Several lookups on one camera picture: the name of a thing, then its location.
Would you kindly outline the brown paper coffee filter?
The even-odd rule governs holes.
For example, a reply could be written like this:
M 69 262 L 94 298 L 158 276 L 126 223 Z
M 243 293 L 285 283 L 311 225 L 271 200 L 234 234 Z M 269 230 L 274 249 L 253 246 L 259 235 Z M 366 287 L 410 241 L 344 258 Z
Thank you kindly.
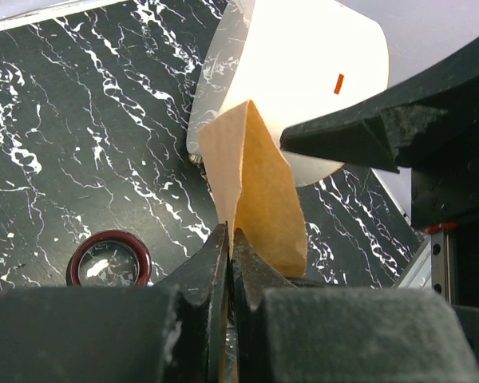
M 253 101 L 220 115 L 198 133 L 220 223 L 241 230 L 256 254 L 285 277 L 307 269 L 307 231 L 289 163 Z

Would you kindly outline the white orange coffee grinder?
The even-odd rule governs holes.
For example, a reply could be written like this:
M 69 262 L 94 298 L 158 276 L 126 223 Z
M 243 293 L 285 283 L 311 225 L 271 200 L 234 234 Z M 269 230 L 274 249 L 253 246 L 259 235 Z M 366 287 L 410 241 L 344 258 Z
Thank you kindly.
M 251 101 L 274 141 L 293 125 L 385 90 L 389 53 L 374 20 L 336 1 L 230 1 L 208 48 L 192 102 L 187 150 L 198 132 Z

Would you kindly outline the red black dripper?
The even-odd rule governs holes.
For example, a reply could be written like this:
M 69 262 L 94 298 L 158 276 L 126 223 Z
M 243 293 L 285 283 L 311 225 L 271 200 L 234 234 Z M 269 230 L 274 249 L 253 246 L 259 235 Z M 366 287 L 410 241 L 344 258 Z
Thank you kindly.
M 135 235 L 101 231 L 84 240 L 66 268 L 69 286 L 146 286 L 152 273 L 151 256 Z

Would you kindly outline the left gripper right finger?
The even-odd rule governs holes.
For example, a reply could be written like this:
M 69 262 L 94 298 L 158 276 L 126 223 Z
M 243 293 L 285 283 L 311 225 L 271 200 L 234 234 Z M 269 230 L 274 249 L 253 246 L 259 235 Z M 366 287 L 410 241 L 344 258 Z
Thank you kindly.
M 297 287 L 236 231 L 232 293 L 242 382 L 479 382 L 457 315 L 433 291 Z

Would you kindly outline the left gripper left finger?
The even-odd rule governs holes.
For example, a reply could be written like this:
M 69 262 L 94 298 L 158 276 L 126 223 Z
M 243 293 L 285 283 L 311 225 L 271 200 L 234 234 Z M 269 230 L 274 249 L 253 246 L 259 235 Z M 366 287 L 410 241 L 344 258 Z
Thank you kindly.
M 127 287 L 85 287 L 86 251 L 125 246 L 138 265 Z M 153 286 L 135 235 L 97 233 L 75 251 L 69 286 L 0 295 L 0 382 L 221 382 L 228 310 L 228 229 L 217 226 Z

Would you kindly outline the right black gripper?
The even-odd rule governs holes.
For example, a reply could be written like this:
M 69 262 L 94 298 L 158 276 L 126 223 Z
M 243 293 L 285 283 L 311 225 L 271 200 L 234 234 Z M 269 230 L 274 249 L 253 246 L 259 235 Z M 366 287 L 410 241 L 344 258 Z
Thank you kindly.
M 386 91 L 285 128 L 279 142 L 324 160 L 413 167 L 411 222 L 430 235 L 430 285 L 479 307 L 479 37 Z

